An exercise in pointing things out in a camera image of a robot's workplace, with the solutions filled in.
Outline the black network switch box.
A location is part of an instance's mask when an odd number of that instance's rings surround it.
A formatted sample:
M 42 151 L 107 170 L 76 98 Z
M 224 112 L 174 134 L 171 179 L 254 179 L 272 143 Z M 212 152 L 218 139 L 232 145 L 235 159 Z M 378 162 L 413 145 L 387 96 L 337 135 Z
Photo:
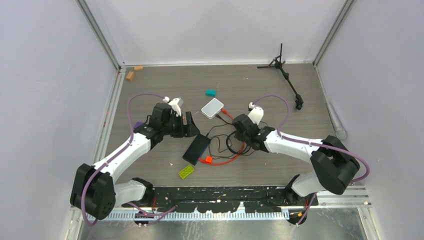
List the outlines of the black network switch box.
M 202 134 L 198 134 L 186 152 L 183 154 L 182 158 L 190 163 L 191 165 L 196 165 L 199 161 L 199 158 L 204 154 L 205 150 L 208 148 L 211 139 Z

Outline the black power adapter with cord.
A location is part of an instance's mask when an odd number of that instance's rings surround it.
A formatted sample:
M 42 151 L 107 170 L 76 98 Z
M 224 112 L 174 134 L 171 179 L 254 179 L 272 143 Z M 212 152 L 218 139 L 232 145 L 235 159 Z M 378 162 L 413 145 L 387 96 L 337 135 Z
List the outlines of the black power adapter with cord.
M 212 126 L 206 133 L 206 136 L 211 139 L 208 146 L 208 153 L 214 160 L 226 159 L 230 160 L 236 156 L 249 156 L 253 149 L 247 146 L 246 143 L 236 143 L 235 131 L 217 131 L 222 127 L 229 127 L 229 123 Z

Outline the white box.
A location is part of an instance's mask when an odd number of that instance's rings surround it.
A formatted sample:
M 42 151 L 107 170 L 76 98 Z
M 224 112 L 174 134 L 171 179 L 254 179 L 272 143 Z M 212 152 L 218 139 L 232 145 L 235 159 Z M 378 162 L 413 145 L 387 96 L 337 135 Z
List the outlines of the white box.
M 201 109 L 201 113 L 206 118 L 213 119 L 223 108 L 224 104 L 218 99 L 213 98 Z

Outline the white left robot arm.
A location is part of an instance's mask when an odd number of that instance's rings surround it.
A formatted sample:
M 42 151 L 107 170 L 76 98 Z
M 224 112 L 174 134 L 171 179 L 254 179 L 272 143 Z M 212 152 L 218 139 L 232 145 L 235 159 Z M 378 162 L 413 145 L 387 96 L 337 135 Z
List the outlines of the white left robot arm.
M 139 177 L 117 183 L 120 176 L 165 136 L 190 138 L 200 130 L 192 113 L 181 112 L 176 103 L 157 103 L 146 122 L 133 126 L 129 138 L 110 155 L 93 165 L 83 163 L 76 170 L 70 204 L 97 220 L 105 219 L 115 207 L 136 202 L 148 207 L 154 199 L 153 185 Z

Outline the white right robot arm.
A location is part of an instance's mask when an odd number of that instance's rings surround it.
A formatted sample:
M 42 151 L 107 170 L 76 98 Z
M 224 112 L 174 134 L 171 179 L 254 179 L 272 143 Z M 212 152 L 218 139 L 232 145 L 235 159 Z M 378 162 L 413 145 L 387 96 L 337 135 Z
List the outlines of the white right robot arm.
M 311 164 L 311 172 L 295 175 L 282 190 L 291 205 L 320 191 L 342 195 L 360 170 L 358 158 L 334 136 L 307 139 L 284 134 L 273 127 L 260 128 L 246 114 L 234 118 L 232 125 L 235 138 L 256 151 L 284 154 Z

